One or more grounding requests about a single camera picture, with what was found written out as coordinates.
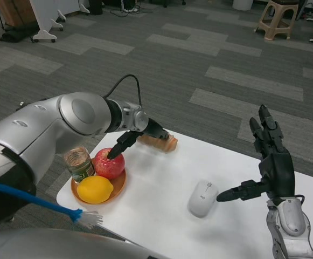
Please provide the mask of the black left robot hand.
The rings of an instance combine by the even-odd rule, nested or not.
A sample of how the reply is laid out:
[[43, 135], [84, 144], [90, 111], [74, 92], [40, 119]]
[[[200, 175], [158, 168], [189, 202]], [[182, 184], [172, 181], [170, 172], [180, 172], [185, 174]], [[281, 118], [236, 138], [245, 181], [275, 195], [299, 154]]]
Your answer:
[[131, 147], [138, 137], [147, 135], [155, 139], [166, 140], [169, 138], [169, 133], [156, 121], [149, 119], [146, 129], [141, 132], [127, 131], [124, 132], [118, 139], [116, 145], [109, 151], [107, 158], [113, 160], [122, 154], [127, 148]]

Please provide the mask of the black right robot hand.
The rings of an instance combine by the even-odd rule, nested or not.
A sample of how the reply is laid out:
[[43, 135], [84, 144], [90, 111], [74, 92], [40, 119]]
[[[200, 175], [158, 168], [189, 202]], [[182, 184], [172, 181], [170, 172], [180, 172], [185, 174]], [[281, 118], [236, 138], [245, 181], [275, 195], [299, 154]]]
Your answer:
[[269, 199], [295, 196], [295, 171], [289, 151], [282, 143], [280, 125], [265, 105], [259, 108], [260, 122], [250, 118], [249, 126], [255, 138], [255, 150], [261, 154], [259, 171], [261, 180], [244, 181], [240, 186], [220, 193], [216, 201], [249, 200], [266, 193]]

